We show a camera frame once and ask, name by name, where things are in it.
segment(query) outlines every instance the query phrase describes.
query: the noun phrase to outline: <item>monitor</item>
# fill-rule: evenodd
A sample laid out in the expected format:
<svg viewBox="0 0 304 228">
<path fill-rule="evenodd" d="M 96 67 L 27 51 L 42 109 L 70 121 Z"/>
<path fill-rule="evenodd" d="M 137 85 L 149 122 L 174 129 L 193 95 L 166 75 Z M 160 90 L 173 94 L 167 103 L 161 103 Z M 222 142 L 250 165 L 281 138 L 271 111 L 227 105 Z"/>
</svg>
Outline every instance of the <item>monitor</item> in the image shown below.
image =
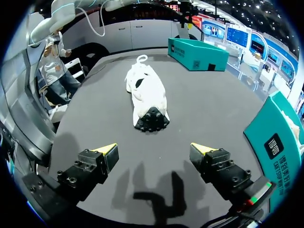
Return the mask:
<svg viewBox="0 0 304 228">
<path fill-rule="evenodd" d="M 211 25 L 205 25 L 204 26 L 204 33 L 205 33 L 205 35 L 211 35 L 212 28 L 213 27 Z"/>
<path fill-rule="evenodd" d="M 277 56 L 275 54 L 269 52 L 268 58 L 277 63 Z"/>
<path fill-rule="evenodd" d="M 226 40 L 246 48 L 248 43 L 248 33 L 228 27 Z"/>
<path fill-rule="evenodd" d="M 291 67 L 291 65 L 289 63 L 287 63 L 286 61 L 282 61 L 282 66 L 281 66 L 281 71 L 284 72 L 289 79 L 292 79 L 294 77 L 294 70 Z"/>
<path fill-rule="evenodd" d="M 270 69 L 271 69 L 271 66 L 270 65 L 267 65 L 267 64 L 264 64 L 264 67 L 263 67 L 264 69 L 265 69 L 265 71 L 266 72 L 270 72 Z"/>
<path fill-rule="evenodd" d="M 207 25 L 204 25 L 204 33 L 205 33 L 205 35 L 223 39 L 225 31 L 223 28 L 218 27 L 216 25 L 207 24 Z"/>
<path fill-rule="evenodd" d="M 251 48 L 254 49 L 256 52 L 260 53 L 261 55 L 263 55 L 264 45 L 262 45 L 256 41 L 252 41 Z"/>
</svg>

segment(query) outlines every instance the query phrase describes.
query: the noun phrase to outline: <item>white stuffed toy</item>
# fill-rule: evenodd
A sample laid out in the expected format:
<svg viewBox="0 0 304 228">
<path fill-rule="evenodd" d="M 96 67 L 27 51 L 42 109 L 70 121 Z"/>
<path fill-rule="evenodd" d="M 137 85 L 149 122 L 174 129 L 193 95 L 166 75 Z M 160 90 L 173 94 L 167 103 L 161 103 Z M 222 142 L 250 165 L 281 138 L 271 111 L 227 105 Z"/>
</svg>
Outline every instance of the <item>white stuffed toy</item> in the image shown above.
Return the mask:
<svg viewBox="0 0 304 228">
<path fill-rule="evenodd" d="M 139 56 L 125 81 L 134 105 L 133 126 L 143 132 L 153 132 L 166 128 L 170 119 L 162 81 L 151 66 L 142 64 L 147 59 L 146 55 Z"/>
<path fill-rule="evenodd" d="M 304 145 L 301 145 L 301 143 L 299 141 L 300 127 L 298 125 L 295 125 L 294 122 L 289 118 L 289 116 L 284 113 L 284 111 L 282 111 L 282 115 L 286 119 L 289 127 L 291 128 L 292 132 L 294 133 L 297 145 L 298 145 L 299 150 L 300 150 L 301 155 L 302 155 L 304 153 Z"/>
</svg>

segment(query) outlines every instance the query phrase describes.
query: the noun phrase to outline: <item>person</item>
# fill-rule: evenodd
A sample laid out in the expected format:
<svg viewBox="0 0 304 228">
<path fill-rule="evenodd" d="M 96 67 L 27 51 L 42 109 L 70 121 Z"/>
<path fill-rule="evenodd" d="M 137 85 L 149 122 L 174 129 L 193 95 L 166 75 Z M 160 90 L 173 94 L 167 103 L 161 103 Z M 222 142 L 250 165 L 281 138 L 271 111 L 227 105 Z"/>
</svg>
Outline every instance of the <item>person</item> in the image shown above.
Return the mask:
<svg viewBox="0 0 304 228">
<path fill-rule="evenodd" d="M 40 65 L 42 66 L 41 74 L 47 87 L 63 100 L 62 105 L 66 105 L 80 87 L 80 83 L 73 78 L 60 59 L 60 57 L 71 55 L 70 49 L 64 49 L 60 30 L 61 28 L 46 39 L 46 48 Z"/>
</svg>

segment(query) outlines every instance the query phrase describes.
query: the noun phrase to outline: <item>green light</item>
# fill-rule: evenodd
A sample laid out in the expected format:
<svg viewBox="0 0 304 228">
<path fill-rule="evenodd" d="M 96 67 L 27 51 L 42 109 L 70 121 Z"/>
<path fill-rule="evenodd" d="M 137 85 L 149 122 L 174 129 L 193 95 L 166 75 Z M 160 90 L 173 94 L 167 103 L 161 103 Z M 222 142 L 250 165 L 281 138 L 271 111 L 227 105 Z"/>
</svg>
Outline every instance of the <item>green light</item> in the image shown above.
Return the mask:
<svg viewBox="0 0 304 228">
<path fill-rule="evenodd" d="M 257 198 L 256 198 L 256 197 L 252 197 L 250 200 L 251 200 L 254 204 L 257 202 Z"/>
</svg>

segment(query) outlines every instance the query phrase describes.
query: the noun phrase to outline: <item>dark gray tabletop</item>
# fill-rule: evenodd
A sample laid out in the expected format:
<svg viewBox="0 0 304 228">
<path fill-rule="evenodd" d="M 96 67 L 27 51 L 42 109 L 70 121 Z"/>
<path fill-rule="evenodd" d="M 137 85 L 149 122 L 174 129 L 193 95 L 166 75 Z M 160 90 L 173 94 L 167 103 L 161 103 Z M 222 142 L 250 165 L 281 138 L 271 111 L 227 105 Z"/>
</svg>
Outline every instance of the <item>dark gray tabletop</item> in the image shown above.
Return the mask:
<svg viewBox="0 0 304 228">
<path fill-rule="evenodd" d="M 156 133 L 133 128 L 131 96 L 125 90 L 126 73 L 140 54 L 148 55 L 145 63 L 166 88 L 171 123 Z M 78 207 L 125 223 L 200 227 L 226 214 L 231 204 L 200 178 L 189 161 L 190 143 L 225 148 L 256 180 L 262 172 L 243 130 L 261 106 L 229 72 L 189 72 L 164 50 L 110 56 L 97 63 L 70 103 L 54 141 L 49 173 L 56 177 L 85 148 L 118 143 L 119 162 L 104 185 L 97 185 Z"/>
</svg>

